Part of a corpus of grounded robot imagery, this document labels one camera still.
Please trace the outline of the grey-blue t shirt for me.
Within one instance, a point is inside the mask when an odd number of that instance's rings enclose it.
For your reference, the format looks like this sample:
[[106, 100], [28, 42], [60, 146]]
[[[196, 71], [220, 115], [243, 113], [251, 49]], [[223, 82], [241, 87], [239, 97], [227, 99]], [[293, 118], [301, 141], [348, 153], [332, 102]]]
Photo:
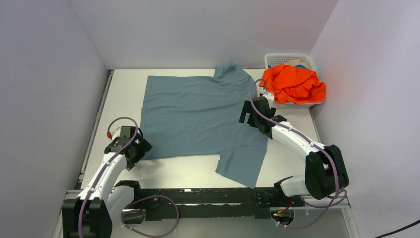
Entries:
[[267, 137], [239, 122], [244, 103], [256, 94], [253, 83], [235, 64], [217, 67], [213, 76], [150, 75], [140, 122], [152, 145], [145, 158], [218, 155], [218, 174], [254, 188]]

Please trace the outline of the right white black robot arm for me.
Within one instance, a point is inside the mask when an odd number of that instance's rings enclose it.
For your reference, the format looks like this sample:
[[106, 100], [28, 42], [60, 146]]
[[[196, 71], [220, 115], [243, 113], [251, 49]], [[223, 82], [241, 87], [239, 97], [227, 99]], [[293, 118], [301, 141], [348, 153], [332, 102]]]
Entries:
[[321, 200], [343, 191], [349, 185], [349, 178], [341, 150], [336, 145], [326, 146], [310, 139], [275, 112], [266, 97], [256, 97], [244, 102], [239, 118], [240, 123], [247, 123], [285, 145], [305, 163], [303, 176], [275, 183], [274, 202], [284, 206], [294, 196], [309, 195]]

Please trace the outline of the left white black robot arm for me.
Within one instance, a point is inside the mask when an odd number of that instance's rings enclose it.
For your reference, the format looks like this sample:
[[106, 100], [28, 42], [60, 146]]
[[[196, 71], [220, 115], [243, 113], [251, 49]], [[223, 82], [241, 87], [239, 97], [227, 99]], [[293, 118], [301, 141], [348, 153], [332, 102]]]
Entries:
[[122, 126], [115, 134], [107, 135], [111, 143], [94, 177], [76, 198], [65, 199], [62, 204], [65, 238], [109, 238], [122, 210], [126, 206], [136, 208], [142, 202], [138, 181], [117, 179], [152, 149], [151, 144], [134, 126]]

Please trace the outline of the orange t shirt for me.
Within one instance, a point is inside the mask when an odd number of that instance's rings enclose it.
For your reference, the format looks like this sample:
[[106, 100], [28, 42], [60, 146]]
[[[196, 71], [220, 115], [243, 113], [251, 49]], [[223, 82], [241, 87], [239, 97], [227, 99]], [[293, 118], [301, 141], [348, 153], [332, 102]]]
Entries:
[[262, 79], [265, 82], [260, 82], [259, 86], [271, 92], [279, 104], [322, 103], [326, 96], [325, 83], [309, 69], [281, 64], [266, 69]]

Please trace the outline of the white plastic laundry basket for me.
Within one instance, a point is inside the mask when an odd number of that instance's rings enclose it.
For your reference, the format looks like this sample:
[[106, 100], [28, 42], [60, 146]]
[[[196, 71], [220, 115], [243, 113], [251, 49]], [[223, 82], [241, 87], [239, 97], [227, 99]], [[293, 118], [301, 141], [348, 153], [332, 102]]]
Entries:
[[[313, 60], [306, 54], [292, 54], [292, 53], [271, 53], [266, 54], [264, 57], [264, 62], [266, 69], [284, 64], [285, 62], [292, 60], [292, 59], [299, 59], [300, 61], [306, 62], [310, 66], [310, 70], [316, 72], [316, 66], [313, 62]], [[275, 105], [278, 108], [309, 108], [313, 105], [321, 104], [321, 103], [308, 103], [308, 104], [301, 104], [301, 105], [295, 105], [293, 103], [286, 103], [286, 104], [279, 104], [275, 101], [273, 102], [273, 105]]]

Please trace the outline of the tan item in basket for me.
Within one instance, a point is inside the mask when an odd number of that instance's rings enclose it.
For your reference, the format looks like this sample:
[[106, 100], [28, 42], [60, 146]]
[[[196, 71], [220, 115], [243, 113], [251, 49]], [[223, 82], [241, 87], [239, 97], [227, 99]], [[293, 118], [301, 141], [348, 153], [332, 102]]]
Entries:
[[311, 69], [310, 66], [306, 62], [300, 61], [299, 59], [291, 59], [291, 60], [285, 62], [284, 64], [288, 65], [288, 66], [293, 66], [293, 67], [295, 65], [302, 64], [302, 65], [308, 67], [309, 69]]

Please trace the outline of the blue garment in basket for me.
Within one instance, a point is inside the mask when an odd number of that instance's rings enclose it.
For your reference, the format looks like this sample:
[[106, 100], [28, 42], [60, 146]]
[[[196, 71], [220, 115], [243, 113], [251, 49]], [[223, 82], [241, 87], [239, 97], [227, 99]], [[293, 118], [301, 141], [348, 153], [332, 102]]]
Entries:
[[308, 70], [310, 70], [308, 67], [306, 67], [306, 66], [304, 66], [304, 65], [302, 65], [302, 64], [295, 65], [294, 67], [296, 67], [296, 68], [303, 68], [303, 69], [308, 69]]

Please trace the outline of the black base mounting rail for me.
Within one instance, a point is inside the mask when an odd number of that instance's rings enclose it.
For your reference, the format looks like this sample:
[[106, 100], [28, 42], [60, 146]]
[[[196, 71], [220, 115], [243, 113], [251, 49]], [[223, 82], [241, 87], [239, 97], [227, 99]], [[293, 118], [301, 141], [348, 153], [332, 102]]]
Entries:
[[142, 189], [124, 212], [139, 211], [146, 221], [179, 218], [253, 217], [303, 207], [298, 196], [287, 197], [276, 187]]

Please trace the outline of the aluminium frame rail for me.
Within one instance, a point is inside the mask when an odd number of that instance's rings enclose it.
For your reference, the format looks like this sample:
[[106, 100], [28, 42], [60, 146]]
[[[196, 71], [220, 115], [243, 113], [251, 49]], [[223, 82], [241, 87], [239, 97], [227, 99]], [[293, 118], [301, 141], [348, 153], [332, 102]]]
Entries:
[[254, 208], [319, 208], [327, 205], [331, 208], [350, 208], [350, 201], [344, 191], [335, 199], [332, 195], [317, 200], [309, 195], [286, 197], [273, 187], [251, 188], [173, 188], [173, 189], [138, 189], [134, 198], [123, 205], [127, 208], [157, 209], [162, 207], [169, 197], [178, 206], [250, 206]]

